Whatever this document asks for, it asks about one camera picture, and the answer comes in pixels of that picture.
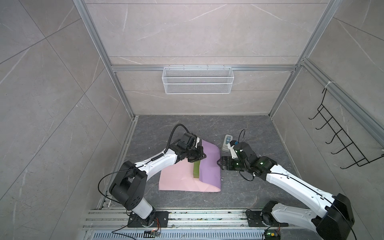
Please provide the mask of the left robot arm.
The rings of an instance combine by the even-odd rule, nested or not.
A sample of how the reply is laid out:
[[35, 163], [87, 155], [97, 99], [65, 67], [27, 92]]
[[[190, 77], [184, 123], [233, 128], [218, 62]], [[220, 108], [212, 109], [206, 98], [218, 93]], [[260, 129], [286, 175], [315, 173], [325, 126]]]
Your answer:
[[168, 143], [159, 154], [144, 161], [126, 161], [109, 188], [109, 193], [126, 210], [133, 212], [147, 225], [155, 218], [156, 210], [144, 198], [147, 181], [163, 169], [187, 159], [190, 163], [205, 159], [203, 141], [192, 133], [185, 133], [181, 139]]

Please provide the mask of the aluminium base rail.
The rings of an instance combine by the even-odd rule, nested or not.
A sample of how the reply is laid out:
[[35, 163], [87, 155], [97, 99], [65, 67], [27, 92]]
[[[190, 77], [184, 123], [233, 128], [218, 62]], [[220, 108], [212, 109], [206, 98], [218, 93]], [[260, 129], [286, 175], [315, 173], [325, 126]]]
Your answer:
[[86, 240], [318, 240], [318, 234], [292, 224], [269, 227], [260, 210], [160, 209], [144, 227], [123, 208], [90, 210], [80, 228]]

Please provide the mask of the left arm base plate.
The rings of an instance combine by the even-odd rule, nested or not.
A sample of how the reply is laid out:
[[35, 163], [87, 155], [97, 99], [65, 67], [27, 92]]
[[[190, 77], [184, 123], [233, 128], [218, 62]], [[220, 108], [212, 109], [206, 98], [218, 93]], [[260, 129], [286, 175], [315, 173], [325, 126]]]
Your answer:
[[146, 219], [140, 218], [135, 213], [130, 213], [128, 228], [141, 228], [141, 227], [150, 227], [150, 228], [166, 228], [169, 221], [169, 212], [159, 211], [152, 212]]

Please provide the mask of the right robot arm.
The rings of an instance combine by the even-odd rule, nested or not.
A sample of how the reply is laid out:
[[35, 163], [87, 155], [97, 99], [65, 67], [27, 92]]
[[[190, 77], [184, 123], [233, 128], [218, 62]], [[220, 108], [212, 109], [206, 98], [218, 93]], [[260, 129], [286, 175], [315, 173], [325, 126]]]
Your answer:
[[245, 142], [227, 144], [231, 156], [221, 157], [217, 164], [222, 170], [249, 173], [273, 184], [306, 205], [290, 207], [269, 201], [261, 211], [266, 226], [292, 224], [316, 232], [323, 240], [346, 240], [353, 233], [355, 218], [348, 197], [322, 191], [297, 176], [269, 157], [259, 157]]

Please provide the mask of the green gift box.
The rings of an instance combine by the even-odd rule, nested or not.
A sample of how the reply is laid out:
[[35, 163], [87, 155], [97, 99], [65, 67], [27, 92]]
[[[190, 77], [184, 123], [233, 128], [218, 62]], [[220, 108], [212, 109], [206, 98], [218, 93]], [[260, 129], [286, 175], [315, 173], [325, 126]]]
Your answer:
[[193, 177], [195, 179], [200, 178], [200, 161], [194, 162], [194, 167], [193, 167]]

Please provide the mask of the grey tape dispenser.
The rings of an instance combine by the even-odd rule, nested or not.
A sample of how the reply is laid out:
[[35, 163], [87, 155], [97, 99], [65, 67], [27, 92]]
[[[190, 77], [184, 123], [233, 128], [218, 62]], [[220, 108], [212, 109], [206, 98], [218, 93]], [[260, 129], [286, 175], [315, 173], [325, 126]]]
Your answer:
[[229, 147], [228, 147], [228, 144], [233, 140], [233, 136], [232, 135], [225, 135], [225, 139], [224, 139], [224, 142], [223, 142], [223, 146], [222, 146], [222, 150], [224, 152], [229, 152]]

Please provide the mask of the pink wrapping paper sheet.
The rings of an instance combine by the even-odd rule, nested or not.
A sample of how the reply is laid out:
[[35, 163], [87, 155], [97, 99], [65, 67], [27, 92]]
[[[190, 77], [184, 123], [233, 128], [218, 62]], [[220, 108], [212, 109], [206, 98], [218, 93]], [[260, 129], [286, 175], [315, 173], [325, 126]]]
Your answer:
[[209, 192], [221, 191], [221, 168], [217, 161], [221, 158], [219, 148], [206, 141], [202, 147], [207, 157], [200, 161], [199, 177], [194, 178], [194, 164], [182, 160], [161, 171], [160, 191]]

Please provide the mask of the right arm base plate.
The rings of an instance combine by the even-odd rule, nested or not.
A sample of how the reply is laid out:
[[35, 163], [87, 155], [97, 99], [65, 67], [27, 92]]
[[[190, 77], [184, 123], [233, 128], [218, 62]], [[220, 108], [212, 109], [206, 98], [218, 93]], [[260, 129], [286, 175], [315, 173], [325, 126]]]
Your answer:
[[249, 227], [288, 227], [288, 223], [279, 223], [270, 213], [263, 213], [262, 211], [246, 210], [246, 218]]

